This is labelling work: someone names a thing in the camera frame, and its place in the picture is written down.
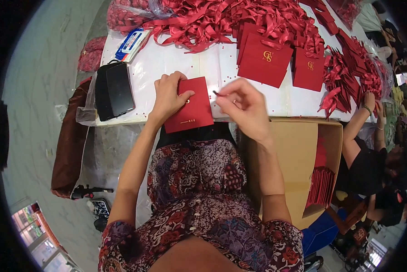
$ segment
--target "cardboard box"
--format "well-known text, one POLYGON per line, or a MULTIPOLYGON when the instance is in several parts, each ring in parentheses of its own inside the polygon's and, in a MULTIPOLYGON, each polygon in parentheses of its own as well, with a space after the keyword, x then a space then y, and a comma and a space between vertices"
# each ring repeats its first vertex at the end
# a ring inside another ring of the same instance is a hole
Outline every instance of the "cardboard box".
MULTIPOLYGON (((311 205, 305 209, 314 170, 318 133, 324 138, 326 167, 335 173, 333 191, 341 158, 342 125, 318 118, 282 117, 272 118, 270 127, 284 176, 285 198, 293 225, 298 229, 308 228, 326 209, 324 205, 311 205)), ((246 165, 253 208, 262 218, 256 142, 247 137, 242 138, 240 152, 246 165)))

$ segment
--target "white tablecloth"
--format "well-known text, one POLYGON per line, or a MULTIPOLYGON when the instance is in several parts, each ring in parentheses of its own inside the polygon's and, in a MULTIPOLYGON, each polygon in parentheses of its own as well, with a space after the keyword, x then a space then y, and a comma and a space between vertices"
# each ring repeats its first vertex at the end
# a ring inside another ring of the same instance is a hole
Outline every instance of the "white tablecloth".
MULTIPOLYGON (((324 1, 331 15, 335 18, 335 23, 349 36, 355 36, 360 41, 369 44, 367 36, 358 23, 354 23, 353 30, 347 27, 338 18, 329 4, 324 1)), ((324 26, 317 21, 315 14, 309 6, 300 4, 309 17, 315 19, 315 26, 319 28, 319 34, 325 40, 325 46, 329 45, 342 52, 341 45, 335 36, 330 36, 324 26)), ((168 35, 163 35, 159 42, 167 39, 168 35)), ((105 43, 101 65, 107 64, 114 59, 115 52, 119 48, 124 38, 116 38, 108 35, 105 43)), ((208 97, 215 120, 221 121, 227 116, 220 113, 219 107, 215 104, 213 90, 218 91, 224 85, 237 78, 237 54, 236 44, 213 44, 209 49, 197 54, 184 54, 184 48, 179 48, 173 44, 159 46, 150 37, 147 45, 137 53, 134 60, 128 65, 132 91, 135 100, 135 110, 128 112, 117 118, 101 122, 96 120, 97 126, 110 126, 121 124, 143 123, 147 121, 147 115, 152 111, 155 103, 155 89, 153 82, 161 77, 163 73, 170 74, 178 70, 183 72, 188 78, 205 77, 208 88, 208 97)), ((292 84, 291 64, 287 67, 287 73, 280 86, 275 88, 266 84, 249 80, 265 96, 267 101, 267 112, 274 117, 325 117, 324 110, 317 112, 321 101, 327 94, 325 85, 321 92, 294 87, 292 84)), ((352 98, 351 113, 343 113, 335 110, 330 118, 349 121, 356 111, 356 104, 352 98)), ((370 117, 367 122, 375 122, 374 117, 370 117)))

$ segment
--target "smartphone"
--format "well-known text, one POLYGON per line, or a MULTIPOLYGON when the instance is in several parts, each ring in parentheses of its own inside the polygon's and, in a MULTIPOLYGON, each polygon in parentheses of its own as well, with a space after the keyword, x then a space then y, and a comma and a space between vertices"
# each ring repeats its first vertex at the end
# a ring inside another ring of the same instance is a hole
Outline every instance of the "smartphone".
POLYGON ((117 117, 135 109, 126 63, 109 68, 106 77, 113 115, 117 117))

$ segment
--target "purple floral dress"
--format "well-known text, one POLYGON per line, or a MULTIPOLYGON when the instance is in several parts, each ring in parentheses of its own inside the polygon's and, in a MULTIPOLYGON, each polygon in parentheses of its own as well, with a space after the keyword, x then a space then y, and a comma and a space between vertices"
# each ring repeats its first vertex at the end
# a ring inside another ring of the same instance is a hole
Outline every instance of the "purple floral dress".
POLYGON ((245 184, 244 165, 227 140, 157 149, 148 174, 154 213, 138 229, 123 221, 106 227, 99 271, 147 271, 189 235, 243 271, 303 271, 302 232, 281 220, 263 224, 241 191, 245 184))

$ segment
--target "brown fabric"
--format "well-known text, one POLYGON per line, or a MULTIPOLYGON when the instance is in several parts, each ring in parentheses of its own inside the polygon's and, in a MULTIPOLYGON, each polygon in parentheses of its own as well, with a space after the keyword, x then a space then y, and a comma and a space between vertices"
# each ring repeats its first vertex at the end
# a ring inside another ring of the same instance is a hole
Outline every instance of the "brown fabric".
POLYGON ((52 170, 51 192, 61 198, 70 199, 81 173, 82 155, 88 127, 76 122, 76 110, 86 105, 87 91, 91 80, 76 88, 69 99, 69 107, 61 125, 59 142, 52 170))

